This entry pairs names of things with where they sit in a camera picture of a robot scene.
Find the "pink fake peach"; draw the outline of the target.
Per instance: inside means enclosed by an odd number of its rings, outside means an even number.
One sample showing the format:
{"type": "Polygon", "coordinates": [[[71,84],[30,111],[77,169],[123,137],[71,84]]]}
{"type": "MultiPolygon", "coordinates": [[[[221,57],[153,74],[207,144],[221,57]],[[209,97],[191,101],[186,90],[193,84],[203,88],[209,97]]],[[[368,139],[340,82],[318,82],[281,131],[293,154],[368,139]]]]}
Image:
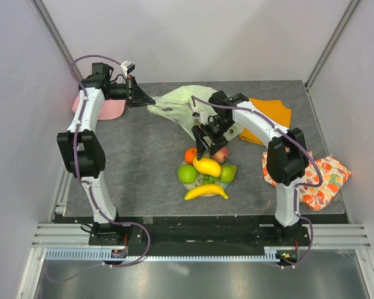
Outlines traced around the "pink fake peach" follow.
{"type": "Polygon", "coordinates": [[[229,156],[229,151],[226,147],[221,148],[219,151],[217,151],[214,155],[212,155],[212,158],[217,161],[219,164],[223,164],[229,156]]]}

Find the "fake orange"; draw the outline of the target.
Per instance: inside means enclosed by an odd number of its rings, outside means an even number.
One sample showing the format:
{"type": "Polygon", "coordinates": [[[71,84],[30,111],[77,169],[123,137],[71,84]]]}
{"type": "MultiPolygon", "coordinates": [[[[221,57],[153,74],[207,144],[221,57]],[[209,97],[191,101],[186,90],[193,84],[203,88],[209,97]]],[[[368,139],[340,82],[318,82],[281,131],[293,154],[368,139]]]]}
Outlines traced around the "fake orange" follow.
{"type": "Polygon", "coordinates": [[[184,159],[187,164],[193,165],[193,159],[197,155],[197,149],[195,147],[188,148],[185,151],[184,159]]]}

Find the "yellow fake mango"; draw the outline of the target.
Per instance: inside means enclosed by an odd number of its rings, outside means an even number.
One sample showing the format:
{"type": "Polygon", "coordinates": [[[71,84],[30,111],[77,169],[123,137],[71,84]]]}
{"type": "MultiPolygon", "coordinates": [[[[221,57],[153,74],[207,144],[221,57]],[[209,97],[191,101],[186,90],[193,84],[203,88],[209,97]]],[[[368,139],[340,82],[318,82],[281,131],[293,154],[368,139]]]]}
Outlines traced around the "yellow fake mango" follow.
{"type": "Polygon", "coordinates": [[[221,165],[217,161],[206,156],[201,159],[197,159],[195,156],[193,158],[193,166],[201,174],[206,174],[215,178],[220,177],[222,171],[221,165]]]}

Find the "green fake pear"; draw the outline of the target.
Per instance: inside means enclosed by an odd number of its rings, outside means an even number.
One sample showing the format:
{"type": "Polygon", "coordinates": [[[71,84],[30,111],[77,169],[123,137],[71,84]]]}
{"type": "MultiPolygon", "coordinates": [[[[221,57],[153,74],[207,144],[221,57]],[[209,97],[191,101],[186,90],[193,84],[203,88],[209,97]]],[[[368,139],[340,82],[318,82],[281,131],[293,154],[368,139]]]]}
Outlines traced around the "green fake pear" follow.
{"type": "Polygon", "coordinates": [[[237,166],[235,165],[222,165],[221,166],[221,175],[219,180],[222,183],[231,183],[236,175],[237,166]]]}

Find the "green fake apple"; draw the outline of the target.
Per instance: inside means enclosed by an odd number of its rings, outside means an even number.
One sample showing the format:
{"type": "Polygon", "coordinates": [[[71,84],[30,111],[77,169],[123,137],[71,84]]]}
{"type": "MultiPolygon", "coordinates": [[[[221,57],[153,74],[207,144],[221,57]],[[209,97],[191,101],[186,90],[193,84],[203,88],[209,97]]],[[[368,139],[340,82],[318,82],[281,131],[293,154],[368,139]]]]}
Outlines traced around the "green fake apple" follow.
{"type": "Polygon", "coordinates": [[[192,165],[183,164],[178,168],[178,179],[185,184],[194,183],[198,177],[198,172],[192,165]]]}

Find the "light green plastic bag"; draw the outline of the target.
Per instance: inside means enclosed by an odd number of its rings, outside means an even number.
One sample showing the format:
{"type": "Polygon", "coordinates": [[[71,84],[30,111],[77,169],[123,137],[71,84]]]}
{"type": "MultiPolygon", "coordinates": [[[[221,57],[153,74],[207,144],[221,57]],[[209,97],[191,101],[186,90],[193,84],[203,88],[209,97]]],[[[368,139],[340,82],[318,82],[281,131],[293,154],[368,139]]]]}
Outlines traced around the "light green plastic bag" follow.
{"type": "Polygon", "coordinates": [[[210,96],[216,90],[211,87],[200,85],[187,85],[179,87],[160,97],[152,97],[155,105],[148,105],[149,112],[165,117],[177,124],[194,139],[191,131],[194,125],[193,118],[193,101],[191,96],[194,95],[203,101],[208,101],[210,96]]]}

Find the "yellow fake banana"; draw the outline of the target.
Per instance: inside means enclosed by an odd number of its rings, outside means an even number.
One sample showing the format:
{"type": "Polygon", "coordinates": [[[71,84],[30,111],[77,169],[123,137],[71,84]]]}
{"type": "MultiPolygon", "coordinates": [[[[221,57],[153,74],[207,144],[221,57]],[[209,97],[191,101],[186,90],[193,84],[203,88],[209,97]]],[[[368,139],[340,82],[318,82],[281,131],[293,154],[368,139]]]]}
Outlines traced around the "yellow fake banana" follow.
{"type": "Polygon", "coordinates": [[[219,195],[224,199],[229,199],[229,196],[226,194],[224,188],[218,184],[204,184],[194,187],[186,193],[184,199],[186,201],[189,201],[200,196],[206,196],[208,194],[219,195]]]}

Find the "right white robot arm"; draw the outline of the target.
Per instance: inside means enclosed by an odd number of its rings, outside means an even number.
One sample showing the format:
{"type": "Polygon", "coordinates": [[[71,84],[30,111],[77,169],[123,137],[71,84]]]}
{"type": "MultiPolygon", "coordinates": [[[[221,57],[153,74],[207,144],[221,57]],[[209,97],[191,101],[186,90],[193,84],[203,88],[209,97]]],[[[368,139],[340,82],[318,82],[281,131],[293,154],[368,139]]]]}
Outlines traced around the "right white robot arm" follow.
{"type": "Polygon", "coordinates": [[[223,91],[212,94],[205,103],[214,108],[213,116],[204,116],[197,107],[200,99],[192,96],[193,118],[197,124],[192,127],[196,140],[198,160],[207,154],[215,154],[228,141],[225,132],[235,124],[248,129],[267,148],[266,169],[276,183],[277,207],[276,227],[273,238],[280,245],[287,245],[295,239],[299,225],[299,208],[295,185],[301,183],[310,155],[306,150],[303,132],[290,130],[261,113],[243,94],[227,96],[223,91]]]}

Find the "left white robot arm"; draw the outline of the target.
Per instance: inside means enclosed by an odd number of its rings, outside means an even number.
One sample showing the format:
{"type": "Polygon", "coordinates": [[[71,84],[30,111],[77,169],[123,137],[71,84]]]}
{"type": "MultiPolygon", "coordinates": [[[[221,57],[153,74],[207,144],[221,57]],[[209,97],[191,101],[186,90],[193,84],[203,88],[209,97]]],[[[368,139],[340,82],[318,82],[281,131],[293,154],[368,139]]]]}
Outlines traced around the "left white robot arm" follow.
{"type": "Polygon", "coordinates": [[[99,62],[92,64],[92,73],[78,80],[79,104],[74,119],[65,132],[57,134],[57,144],[66,170],[73,174],[87,194],[93,210],[94,225],[108,224],[103,238],[117,245],[124,238],[124,229],[116,225],[117,209],[112,204],[103,172],[105,152],[95,134],[99,112],[107,100],[125,100],[129,107],[145,107],[156,102],[137,84],[131,72],[135,64],[120,64],[123,83],[112,79],[113,67],[99,62]]]}

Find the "green fake grapes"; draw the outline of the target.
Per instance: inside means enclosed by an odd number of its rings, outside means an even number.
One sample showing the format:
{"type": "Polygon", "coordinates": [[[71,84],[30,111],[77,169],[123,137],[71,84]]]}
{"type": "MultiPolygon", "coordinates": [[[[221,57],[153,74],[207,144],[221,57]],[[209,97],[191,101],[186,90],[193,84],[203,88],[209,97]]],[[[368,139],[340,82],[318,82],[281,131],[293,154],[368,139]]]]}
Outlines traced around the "green fake grapes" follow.
{"type": "Polygon", "coordinates": [[[201,184],[213,184],[216,181],[216,177],[204,174],[199,181],[201,184]]]}

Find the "pink cloth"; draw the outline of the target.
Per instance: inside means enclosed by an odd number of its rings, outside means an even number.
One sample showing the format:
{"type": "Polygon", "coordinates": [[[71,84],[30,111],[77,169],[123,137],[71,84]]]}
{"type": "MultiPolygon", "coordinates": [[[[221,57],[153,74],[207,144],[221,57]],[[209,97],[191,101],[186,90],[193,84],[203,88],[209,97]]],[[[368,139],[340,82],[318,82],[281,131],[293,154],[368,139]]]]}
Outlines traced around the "pink cloth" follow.
{"type": "Polygon", "coordinates": [[[105,100],[97,116],[98,121],[114,120],[122,116],[125,100],[105,100]]]}

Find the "cream and blue plate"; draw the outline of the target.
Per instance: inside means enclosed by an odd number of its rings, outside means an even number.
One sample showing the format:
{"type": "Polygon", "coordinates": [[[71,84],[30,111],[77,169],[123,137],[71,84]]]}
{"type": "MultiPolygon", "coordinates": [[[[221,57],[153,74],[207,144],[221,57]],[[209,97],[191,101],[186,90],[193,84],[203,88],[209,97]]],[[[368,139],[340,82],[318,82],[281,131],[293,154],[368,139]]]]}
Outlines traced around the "cream and blue plate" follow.
{"type": "Polygon", "coordinates": [[[222,167],[222,164],[207,156],[201,159],[194,157],[190,162],[183,161],[178,168],[177,177],[188,190],[188,199],[192,199],[193,196],[226,197],[224,190],[229,182],[221,180],[222,167]]]}

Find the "orange folded cloth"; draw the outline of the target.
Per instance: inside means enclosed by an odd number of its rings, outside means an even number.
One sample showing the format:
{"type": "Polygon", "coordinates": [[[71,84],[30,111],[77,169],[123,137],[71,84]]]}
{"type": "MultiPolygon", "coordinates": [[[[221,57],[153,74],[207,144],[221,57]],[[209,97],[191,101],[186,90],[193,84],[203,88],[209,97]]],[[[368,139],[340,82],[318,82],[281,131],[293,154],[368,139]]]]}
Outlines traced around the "orange folded cloth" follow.
{"type": "MultiPolygon", "coordinates": [[[[262,114],[265,114],[271,120],[284,127],[290,127],[292,110],[287,108],[281,100],[260,100],[256,98],[250,98],[249,100],[262,114]]],[[[264,143],[247,128],[243,129],[239,137],[243,141],[264,146],[264,143]]]]}

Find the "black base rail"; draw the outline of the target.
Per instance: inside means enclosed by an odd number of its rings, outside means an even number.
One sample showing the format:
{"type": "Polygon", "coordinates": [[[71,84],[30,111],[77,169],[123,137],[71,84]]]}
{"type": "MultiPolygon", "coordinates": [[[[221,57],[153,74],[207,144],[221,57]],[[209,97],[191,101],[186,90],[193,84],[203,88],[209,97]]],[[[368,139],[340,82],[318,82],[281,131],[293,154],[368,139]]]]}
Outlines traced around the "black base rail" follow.
{"type": "Polygon", "coordinates": [[[310,229],[302,221],[283,227],[274,216],[180,216],[127,217],[122,225],[111,223],[80,225],[89,234],[89,245],[154,249],[162,244],[220,242],[247,244],[249,247],[301,247],[310,244],[310,229]]]}

